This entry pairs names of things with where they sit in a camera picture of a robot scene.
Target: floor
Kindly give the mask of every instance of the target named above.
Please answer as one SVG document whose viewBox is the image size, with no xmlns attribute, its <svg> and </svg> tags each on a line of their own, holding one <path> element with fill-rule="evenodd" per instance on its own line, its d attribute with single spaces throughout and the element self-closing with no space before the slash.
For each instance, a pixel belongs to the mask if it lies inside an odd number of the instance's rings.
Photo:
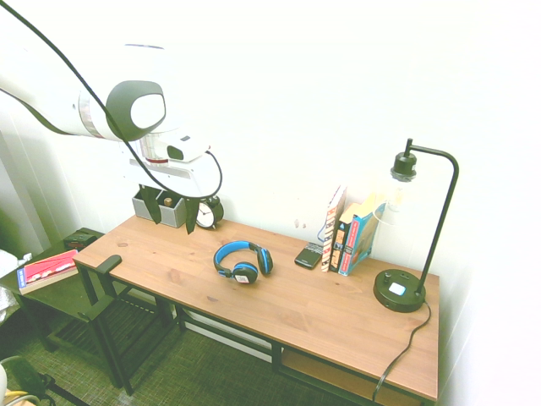
<svg viewBox="0 0 541 406">
<path fill-rule="evenodd" d="M 0 356 L 24 356 L 91 406 L 341 406 L 346 401 L 272 372 L 271 364 L 197 332 L 174 328 L 132 377 L 135 393 L 111 385 L 97 366 L 60 348 L 47 352 L 21 310 L 0 326 Z M 71 403 L 52 394 L 58 406 Z"/>
</svg>

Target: red book on shelf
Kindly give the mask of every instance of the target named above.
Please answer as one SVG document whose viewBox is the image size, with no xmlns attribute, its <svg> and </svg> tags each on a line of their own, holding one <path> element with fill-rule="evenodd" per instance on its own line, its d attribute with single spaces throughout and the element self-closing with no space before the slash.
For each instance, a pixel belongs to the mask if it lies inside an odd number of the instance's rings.
<svg viewBox="0 0 541 406">
<path fill-rule="evenodd" d="M 58 282 L 77 273 L 74 256 L 77 250 L 70 250 L 37 261 L 17 270 L 17 281 L 21 294 Z"/>
</svg>

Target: book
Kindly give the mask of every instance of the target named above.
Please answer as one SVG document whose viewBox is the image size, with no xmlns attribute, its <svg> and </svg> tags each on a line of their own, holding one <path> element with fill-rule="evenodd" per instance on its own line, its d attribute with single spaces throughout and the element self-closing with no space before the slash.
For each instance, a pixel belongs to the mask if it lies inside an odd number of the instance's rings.
<svg viewBox="0 0 541 406">
<path fill-rule="evenodd" d="M 58 282 L 77 273 L 74 256 L 77 250 L 70 250 L 37 261 L 17 270 L 17 282 L 21 294 Z"/>
<path fill-rule="evenodd" d="M 331 263 L 329 265 L 329 269 L 333 272 L 338 272 L 338 269 L 340 268 L 344 244 L 346 243 L 346 238 L 349 234 L 353 214 L 358 212 L 360 206 L 361 205 L 359 203 L 351 203 L 340 216 L 336 230 L 335 242 L 332 246 Z"/>
<path fill-rule="evenodd" d="M 338 220 L 344 212 L 346 205 L 347 186 L 340 185 L 332 196 L 329 207 L 327 208 L 327 217 L 325 219 L 325 234 L 323 240 L 323 255 L 321 256 L 321 271 L 328 272 L 331 264 L 331 251 L 335 243 L 336 231 L 338 230 Z"/>
<path fill-rule="evenodd" d="M 372 251 L 375 231 L 379 224 L 376 216 L 381 217 L 385 209 L 385 203 L 377 204 L 375 199 L 376 196 L 374 194 L 370 195 L 352 215 L 351 225 L 338 269 L 338 273 L 341 275 L 349 275 L 353 268 L 370 255 Z"/>
</svg>

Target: desk lamp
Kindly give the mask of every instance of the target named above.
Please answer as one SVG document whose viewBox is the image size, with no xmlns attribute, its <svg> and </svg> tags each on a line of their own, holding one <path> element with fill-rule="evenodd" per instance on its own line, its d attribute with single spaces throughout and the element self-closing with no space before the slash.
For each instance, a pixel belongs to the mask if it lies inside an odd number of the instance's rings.
<svg viewBox="0 0 541 406">
<path fill-rule="evenodd" d="M 453 165 L 453 176 L 451 184 L 445 198 L 445 203 L 441 211 L 440 220 L 438 221 L 438 227 L 432 239 L 430 245 L 429 255 L 424 263 L 423 273 L 421 278 L 418 279 L 409 272 L 399 269 L 388 269 L 382 271 L 375 278 L 374 282 L 374 295 L 388 309 L 399 311 L 401 313 L 410 313 L 417 310 L 423 305 L 424 297 L 426 296 L 426 289 L 424 288 L 424 281 L 429 273 L 430 262 L 434 256 L 438 239 L 440 238 L 441 229 L 443 228 L 443 222 L 445 215 L 449 209 L 451 203 L 451 197 L 455 190 L 456 181 L 458 180 L 458 163 L 456 159 L 447 152 L 433 150 L 431 148 L 425 148 L 423 146 L 412 145 L 413 139 L 408 139 L 406 143 L 406 150 L 396 155 L 395 165 L 391 169 L 391 176 L 398 182 L 411 182 L 415 175 L 415 164 L 417 158 L 411 153 L 411 151 L 424 152 L 431 155 L 443 156 L 451 161 Z"/>
</svg>

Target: desk organizer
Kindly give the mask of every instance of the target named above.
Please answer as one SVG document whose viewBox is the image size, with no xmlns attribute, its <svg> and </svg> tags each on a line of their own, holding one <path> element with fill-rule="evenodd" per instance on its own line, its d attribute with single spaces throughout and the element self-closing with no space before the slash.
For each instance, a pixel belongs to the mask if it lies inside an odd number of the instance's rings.
<svg viewBox="0 0 541 406">
<path fill-rule="evenodd" d="M 172 199 L 172 204 L 167 207 L 164 204 L 166 198 Z M 157 197 L 158 205 L 160 206 L 161 211 L 161 224 L 166 224 L 167 226 L 179 228 L 186 222 L 186 204 L 184 199 L 173 193 L 162 191 Z M 145 202 L 141 197 L 141 192 L 138 192 L 132 198 L 134 203 L 135 215 L 137 217 L 143 217 L 147 220 L 152 220 L 150 213 L 146 208 Z"/>
</svg>

